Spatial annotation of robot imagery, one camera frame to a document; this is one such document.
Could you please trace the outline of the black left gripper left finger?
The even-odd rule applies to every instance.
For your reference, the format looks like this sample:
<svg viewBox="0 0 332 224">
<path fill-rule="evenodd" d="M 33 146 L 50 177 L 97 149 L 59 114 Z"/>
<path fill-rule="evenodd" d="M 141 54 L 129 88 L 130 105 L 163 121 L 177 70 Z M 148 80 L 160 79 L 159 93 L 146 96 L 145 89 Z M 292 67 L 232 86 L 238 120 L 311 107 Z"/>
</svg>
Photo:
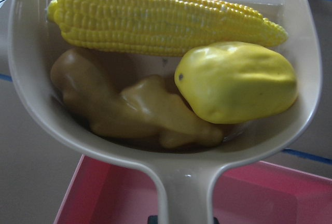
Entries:
<svg viewBox="0 0 332 224">
<path fill-rule="evenodd" d="M 147 219 L 147 224 L 158 224 L 158 216 L 157 215 L 149 216 Z"/>
</svg>

